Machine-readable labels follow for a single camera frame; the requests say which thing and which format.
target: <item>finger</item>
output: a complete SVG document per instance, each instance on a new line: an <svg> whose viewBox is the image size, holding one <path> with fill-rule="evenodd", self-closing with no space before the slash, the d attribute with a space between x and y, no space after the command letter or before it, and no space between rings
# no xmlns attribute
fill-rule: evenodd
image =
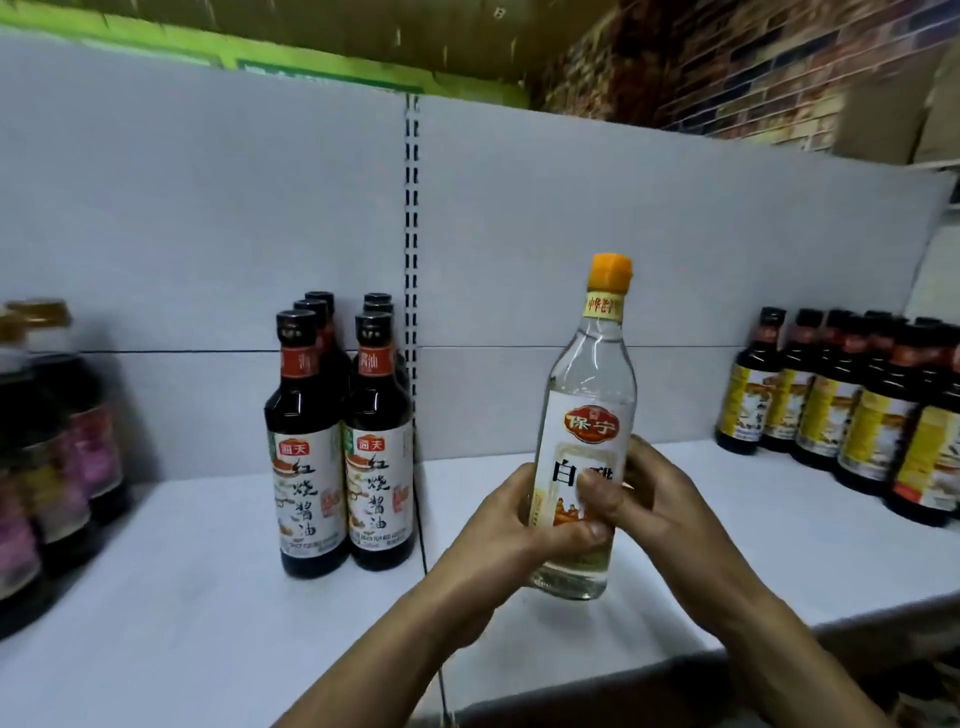
<svg viewBox="0 0 960 728"><path fill-rule="evenodd" d="M538 564L550 559L580 556L613 538L613 529L600 521L577 521L551 528L531 528Z"/></svg>
<svg viewBox="0 0 960 728"><path fill-rule="evenodd" d="M581 473L577 478L577 492L591 514L622 528L644 549L651 547L668 525L666 519L631 498L627 488L610 482L600 473Z"/></svg>

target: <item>ceiling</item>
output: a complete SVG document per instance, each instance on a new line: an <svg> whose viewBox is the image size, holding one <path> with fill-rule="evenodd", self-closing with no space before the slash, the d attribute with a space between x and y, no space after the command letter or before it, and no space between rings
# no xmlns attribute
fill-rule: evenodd
<svg viewBox="0 0 960 728"><path fill-rule="evenodd" d="M45 1L505 81L540 70L616 5L616 0Z"/></svg>

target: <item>bottle label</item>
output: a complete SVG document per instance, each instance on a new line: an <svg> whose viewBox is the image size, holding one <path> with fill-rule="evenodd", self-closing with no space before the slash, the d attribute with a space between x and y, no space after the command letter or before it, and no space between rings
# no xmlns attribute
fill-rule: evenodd
<svg viewBox="0 0 960 728"><path fill-rule="evenodd" d="M105 404L73 415L70 436L88 498L101 496L123 482L120 450L113 438L113 422Z"/></svg>
<svg viewBox="0 0 960 728"><path fill-rule="evenodd" d="M797 436L797 427L800 426L812 381L811 372L798 372L795 369L780 372L763 434L776 440L793 440Z"/></svg>
<svg viewBox="0 0 960 728"><path fill-rule="evenodd" d="M39 573L40 557L16 484L8 471L0 471L0 601L19 592Z"/></svg>
<svg viewBox="0 0 960 728"><path fill-rule="evenodd" d="M591 319L610 319L623 323L623 296L619 293L589 291L584 316Z"/></svg>
<svg viewBox="0 0 960 728"><path fill-rule="evenodd" d="M413 423L344 433L350 539L365 551L399 546L414 530Z"/></svg>
<svg viewBox="0 0 960 728"><path fill-rule="evenodd" d="M322 556L347 537L340 424L305 435L268 432L280 550Z"/></svg>
<svg viewBox="0 0 960 728"><path fill-rule="evenodd" d="M597 471L623 479L634 405L550 392L543 413L530 525L551 527L590 514L577 495L577 475Z"/></svg>
<svg viewBox="0 0 960 728"><path fill-rule="evenodd" d="M280 376L304 379L320 370L317 347L283 347L280 349Z"/></svg>
<svg viewBox="0 0 960 728"><path fill-rule="evenodd" d="M927 508L952 511L960 502L960 415L927 407L920 416L894 493Z"/></svg>
<svg viewBox="0 0 960 728"><path fill-rule="evenodd" d="M840 466L871 480L885 479L900 449L907 419L916 408L916 402L864 390L840 450Z"/></svg>
<svg viewBox="0 0 960 728"><path fill-rule="evenodd" d="M835 456L847 434L861 389L859 384L817 376L800 419L797 445L817 455Z"/></svg>
<svg viewBox="0 0 960 728"><path fill-rule="evenodd" d="M757 442L766 423L776 384L776 372L761 372L734 364L717 429L737 440Z"/></svg>
<svg viewBox="0 0 960 728"><path fill-rule="evenodd" d="M394 373L393 347L360 347L357 354L360 376L389 376Z"/></svg>
<svg viewBox="0 0 960 728"><path fill-rule="evenodd" d="M44 544L83 528L90 520L76 452L67 433L23 449L17 472L21 500L40 526Z"/></svg>

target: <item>white vinegar bottle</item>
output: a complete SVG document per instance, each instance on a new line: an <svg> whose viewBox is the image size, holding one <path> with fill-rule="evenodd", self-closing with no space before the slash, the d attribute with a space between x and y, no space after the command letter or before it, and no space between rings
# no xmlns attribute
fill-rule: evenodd
<svg viewBox="0 0 960 728"><path fill-rule="evenodd" d="M625 255L593 257L584 318L547 380L528 524L553 528L589 519L577 475L595 470L619 482L634 426L636 377L623 344L623 300L634 267ZM548 562L533 585L565 599L595 599L607 588L611 545Z"/></svg>

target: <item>white shelf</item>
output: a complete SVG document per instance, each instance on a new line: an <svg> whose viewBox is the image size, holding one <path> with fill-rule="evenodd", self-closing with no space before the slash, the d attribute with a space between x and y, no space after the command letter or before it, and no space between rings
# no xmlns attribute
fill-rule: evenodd
<svg viewBox="0 0 960 728"><path fill-rule="evenodd" d="M162 483L48 615L0 643L0 722L272 725L422 577L415 552L292 579L268 475ZM435 680L416 715L442 713Z"/></svg>
<svg viewBox="0 0 960 728"><path fill-rule="evenodd" d="M741 457L712 442L662 451L697 482L760 577L808 624L821 626L957 592L960 533L906 521L871 497L787 455ZM427 565L483 497L531 455L427 462L420 514ZM473 646L444 666L447 709L639 670L720 648L681 610L623 534L610 586L566 602L521 590Z"/></svg>

